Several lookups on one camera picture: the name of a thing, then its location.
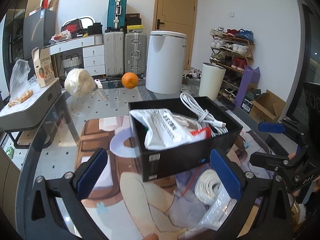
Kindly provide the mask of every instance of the wooden door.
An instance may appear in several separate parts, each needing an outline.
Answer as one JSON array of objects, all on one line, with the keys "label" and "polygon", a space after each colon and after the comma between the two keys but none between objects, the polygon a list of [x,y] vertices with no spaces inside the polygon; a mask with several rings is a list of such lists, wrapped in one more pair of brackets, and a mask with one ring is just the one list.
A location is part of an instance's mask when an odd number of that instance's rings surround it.
[{"label": "wooden door", "polygon": [[187,35],[184,69],[190,68],[198,0],[156,0],[154,29]]}]

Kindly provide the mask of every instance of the metal bolt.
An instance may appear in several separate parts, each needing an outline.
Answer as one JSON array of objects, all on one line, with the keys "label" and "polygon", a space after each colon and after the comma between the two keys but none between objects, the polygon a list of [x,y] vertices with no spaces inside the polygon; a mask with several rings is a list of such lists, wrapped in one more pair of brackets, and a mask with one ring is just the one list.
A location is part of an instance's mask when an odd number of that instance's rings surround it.
[{"label": "metal bolt", "polygon": [[65,177],[66,179],[71,179],[72,176],[73,176],[73,173],[72,173],[71,171],[69,171],[69,172],[67,172],[66,174],[64,174],[64,177]]},{"label": "metal bolt", "polygon": [[36,182],[40,183],[41,181],[43,181],[44,177],[43,176],[38,176],[36,178]]},{"label": "metal bolt", "polygon": [[248,171],[245,173],[245,176],[248,178],[248,179],[252,179],[253,178],[253,173],[251,171]]},{"label": "metal bolt", "polygon": [[276,181],[281,182],[282,181],[282,177],[280,175],[276,176]]}]

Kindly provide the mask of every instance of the cabinet drawer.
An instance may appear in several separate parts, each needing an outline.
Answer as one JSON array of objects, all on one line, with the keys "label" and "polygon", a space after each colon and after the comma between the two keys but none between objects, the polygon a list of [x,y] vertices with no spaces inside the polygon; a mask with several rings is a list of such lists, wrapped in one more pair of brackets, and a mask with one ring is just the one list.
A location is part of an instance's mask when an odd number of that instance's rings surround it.
[{"label": "cabinet drawer", "polygon": [[50,55],[57,54],[63,51],[82,48],[94,45],[94,36],[79,38],[71,41],[59,43],[50,47]]},{"label": "cabinet drawer", "polygon": [[104,74],[106,74],[106,67],[105,67],[105,65],[99,65],[99,66],[93,66],[93,67],[86,67],[85,70],[88,71],[91,76],[104,75]]},{"label": "cabinet drawer", "polygon": [[83,48],[83,57],[104,55],[104,45]]},{"label": "cabinet drawer", "polygon": [[94,57],[85,57],[83,59],[84,67],[104,65],[104,55],[94,56]]}]

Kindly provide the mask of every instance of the white suitcase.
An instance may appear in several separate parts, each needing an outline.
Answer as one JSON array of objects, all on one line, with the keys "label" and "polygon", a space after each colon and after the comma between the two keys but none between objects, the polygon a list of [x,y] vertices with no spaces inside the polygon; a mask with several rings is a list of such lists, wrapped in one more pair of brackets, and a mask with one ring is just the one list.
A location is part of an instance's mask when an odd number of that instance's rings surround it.
[{"label": "white suitcase", "polygon": [[107,76],[124,74],[124,33],[110,32],[104,34],[104,58]]}]

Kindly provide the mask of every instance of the blue gripper pad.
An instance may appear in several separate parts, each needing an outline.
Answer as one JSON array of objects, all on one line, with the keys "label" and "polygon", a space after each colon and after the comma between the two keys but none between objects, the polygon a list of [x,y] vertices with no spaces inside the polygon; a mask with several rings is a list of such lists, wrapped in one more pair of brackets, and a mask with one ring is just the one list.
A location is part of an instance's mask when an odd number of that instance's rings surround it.
[{"label": "blue gripper pad", "polygon": [[216,149],[213,149],[210,153],[210,163],[229,196],[240,201],[242,196],[241,182]]},{"label": "blue gripper pad", "polygon": [[78,200],[89,197],[94,185],[99,179],[102,171],[108,162],[108,154],[105,149],[102,149],[97,157],[92,161],[91,165],[85,170],[77,183],[77,198]]},{"label": "blue gripper pad", "polygon": [[261,122],[258,125],[258,129],[260,132],[269,132],[269,133],[285,132],[285,127],[282,124],[278,124],[278,123]]}]

